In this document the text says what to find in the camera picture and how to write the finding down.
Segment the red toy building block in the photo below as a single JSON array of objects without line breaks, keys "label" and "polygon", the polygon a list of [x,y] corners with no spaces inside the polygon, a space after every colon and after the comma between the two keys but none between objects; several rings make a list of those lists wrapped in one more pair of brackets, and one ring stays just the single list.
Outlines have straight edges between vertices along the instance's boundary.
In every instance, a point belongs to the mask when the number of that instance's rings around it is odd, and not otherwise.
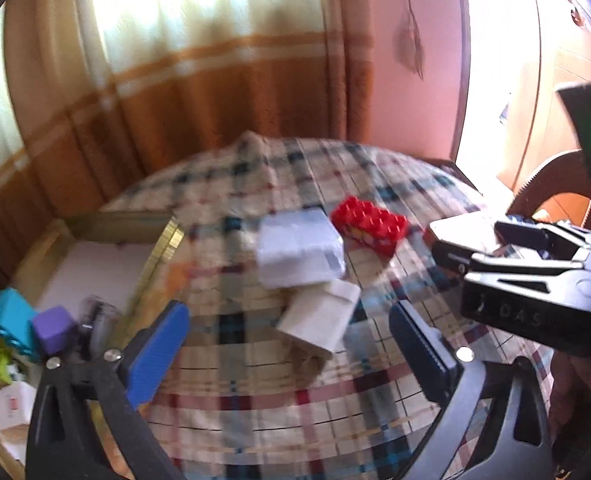
[{"label": "red toy building block", "polygon": [[399,243],[406,237],[409,221],[356,196],[346,197],[330,214],[330,221],[338,232],[364,245],[381,257],[391,259]]}]

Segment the purple rectangular block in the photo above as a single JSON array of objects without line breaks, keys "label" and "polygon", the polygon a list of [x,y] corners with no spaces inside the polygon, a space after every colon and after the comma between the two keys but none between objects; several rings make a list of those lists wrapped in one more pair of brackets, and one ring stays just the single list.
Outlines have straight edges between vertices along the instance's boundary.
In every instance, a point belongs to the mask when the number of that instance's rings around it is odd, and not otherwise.
[{"label": "purple rectangular block", "polygon": [[30,324],[45,356],[65,351],[77,332],[77,322],[62,306],[37,313]]}]

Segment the white charger adapter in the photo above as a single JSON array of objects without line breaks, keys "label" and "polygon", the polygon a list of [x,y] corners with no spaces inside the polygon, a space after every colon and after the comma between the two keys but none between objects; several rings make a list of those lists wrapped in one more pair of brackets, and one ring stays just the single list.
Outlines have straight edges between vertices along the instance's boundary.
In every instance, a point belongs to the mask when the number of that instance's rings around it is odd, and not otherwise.
[{"label": "white charger adapter", "polygon": [[299,289],[276,326],[290,344],[312,356],[330,360],[353,318],[361,288],[332,280]]}]

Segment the teal toy building block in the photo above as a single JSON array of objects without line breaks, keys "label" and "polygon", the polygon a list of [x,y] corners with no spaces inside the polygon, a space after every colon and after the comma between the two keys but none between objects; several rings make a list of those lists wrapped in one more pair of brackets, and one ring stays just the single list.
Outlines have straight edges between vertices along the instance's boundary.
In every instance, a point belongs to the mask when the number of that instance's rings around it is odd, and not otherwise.
[{"label": "teal toy building block", "polygon": [[0,338],[32,362],[40,359],[40,345],[33,330],[36,310],[14,288],[0,290]]}]

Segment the white box red logo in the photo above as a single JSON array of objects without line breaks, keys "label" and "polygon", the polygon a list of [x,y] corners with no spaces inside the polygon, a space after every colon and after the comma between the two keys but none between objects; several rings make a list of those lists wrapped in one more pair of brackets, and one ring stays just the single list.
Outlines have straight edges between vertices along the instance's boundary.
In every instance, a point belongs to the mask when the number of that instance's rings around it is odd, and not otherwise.
[{"label": "white box red logo", "polygon": [[0,431],[28,426],[36,389],[27,382],[12,382],[0,389]]}]

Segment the clear plastic case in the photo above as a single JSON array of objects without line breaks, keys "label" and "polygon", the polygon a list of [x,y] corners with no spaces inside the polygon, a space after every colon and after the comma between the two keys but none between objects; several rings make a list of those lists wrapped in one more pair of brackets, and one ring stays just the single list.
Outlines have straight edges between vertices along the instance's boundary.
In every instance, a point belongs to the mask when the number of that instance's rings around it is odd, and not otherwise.
[{"label": "clear plastic case", "polygon": [[260,220],[255,261],[258,281],[267,289],[326,283],[346,271],[344,240],[321,208]]}]

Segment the brown wooden chair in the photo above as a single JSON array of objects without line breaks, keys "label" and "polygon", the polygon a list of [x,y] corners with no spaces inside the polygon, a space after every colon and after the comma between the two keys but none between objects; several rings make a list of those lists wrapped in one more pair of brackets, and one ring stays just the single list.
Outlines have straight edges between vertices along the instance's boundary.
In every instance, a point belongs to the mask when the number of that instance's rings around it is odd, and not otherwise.
[{"label": "brown wooden chair", "polygon": [[516,192],[509,216],[557,222],[591,230],[591,179],[580,150],[551,156]]}]

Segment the gold metal tin box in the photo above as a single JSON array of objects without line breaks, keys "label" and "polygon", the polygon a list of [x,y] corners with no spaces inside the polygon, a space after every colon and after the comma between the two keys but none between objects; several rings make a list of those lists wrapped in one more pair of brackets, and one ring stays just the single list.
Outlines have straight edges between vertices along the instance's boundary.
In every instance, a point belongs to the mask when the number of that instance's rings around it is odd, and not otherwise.
[{"label": "gold metal tin box", "polygon": [[[8,287],[37,313],[62,306],[77,322],[71,345],[32,362],[8,347],[36,389],[28,426],[0,431],[0,479],[114,479],[104,441],[112,438],[138,479],[176,479],[180,472],[127,399],[123,352],[170,300],[163,288],[184,238],[165,211],[110,211],[53,221],[18,266]],[[102,356],[77,352],[82,303],[97,296],[120,311]]]}]

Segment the plaid tablecloth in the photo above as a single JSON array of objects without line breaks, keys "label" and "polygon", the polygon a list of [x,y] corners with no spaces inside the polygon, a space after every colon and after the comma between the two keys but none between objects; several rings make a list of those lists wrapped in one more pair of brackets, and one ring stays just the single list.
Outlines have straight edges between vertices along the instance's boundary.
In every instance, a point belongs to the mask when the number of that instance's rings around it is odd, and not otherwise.
[{"label": "plaid tablecloth", "polygon": [[[393,257],[346,240],[346,281],[361,290],[335,352],[316,356],[277,324],[323,271],[264,280],[257,232],[282,211],[332,211],[351,196],[404,216]],[[191,328],[158,394],[149,427],[187,479],[388,479],[406,465],[437,414],[389,329],[408,300],[455,347],[482,359],[526,356],[550,392],[549,349],[464,320],[460,285],[433,261],[423,232],[485,207],[471,186],[427,162],[356,143],[269,139],[248,132],[141,180],[112,211],[168,211],[186,237],[129,325],[170,298]]]}]

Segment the orange cream striped curtain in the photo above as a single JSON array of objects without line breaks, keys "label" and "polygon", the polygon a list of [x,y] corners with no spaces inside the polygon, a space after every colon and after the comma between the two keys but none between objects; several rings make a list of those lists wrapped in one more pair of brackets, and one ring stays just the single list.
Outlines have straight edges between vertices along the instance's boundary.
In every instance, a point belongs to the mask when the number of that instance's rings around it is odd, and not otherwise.
[{"label": "orange cream striped curtain", "polygon": [[371,0],[7,0],[0,282],[55,218],[245,131],[361,142]]}]

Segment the hanging tassel wall ornament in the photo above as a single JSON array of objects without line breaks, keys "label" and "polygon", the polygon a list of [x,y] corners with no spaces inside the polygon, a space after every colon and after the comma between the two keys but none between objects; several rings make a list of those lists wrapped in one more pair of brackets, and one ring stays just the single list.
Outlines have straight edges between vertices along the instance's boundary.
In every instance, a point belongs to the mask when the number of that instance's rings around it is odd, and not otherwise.
[{"label": "hanging tassel wall ornament", "polygon": [[425,79],[425,48],[413,7],[413,0],[405,0],[403,15],[393,39],[396,62],[420,80]]}]

